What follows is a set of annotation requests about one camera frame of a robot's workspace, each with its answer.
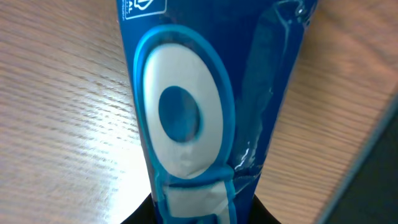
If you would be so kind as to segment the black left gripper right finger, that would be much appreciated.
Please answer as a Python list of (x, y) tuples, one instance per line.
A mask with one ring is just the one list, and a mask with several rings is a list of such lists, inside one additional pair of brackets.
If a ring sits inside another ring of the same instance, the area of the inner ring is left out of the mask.
[(252, 201), (248, 224), (281, 224), (255, 195)]

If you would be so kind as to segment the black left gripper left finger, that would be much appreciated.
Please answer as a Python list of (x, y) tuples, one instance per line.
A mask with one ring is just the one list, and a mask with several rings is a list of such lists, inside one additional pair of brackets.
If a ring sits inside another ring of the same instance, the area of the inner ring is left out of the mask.
[(157, 224), (155, 206), (149, 194), (140, 206), (121, 224)]

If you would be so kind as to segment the blue Oreo cookie pack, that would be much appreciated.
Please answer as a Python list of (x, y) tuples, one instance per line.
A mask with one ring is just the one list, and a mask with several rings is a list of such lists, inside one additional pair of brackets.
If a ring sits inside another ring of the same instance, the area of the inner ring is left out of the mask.
[(117, 0), (157, 223), (248, 223), (317, 0)]

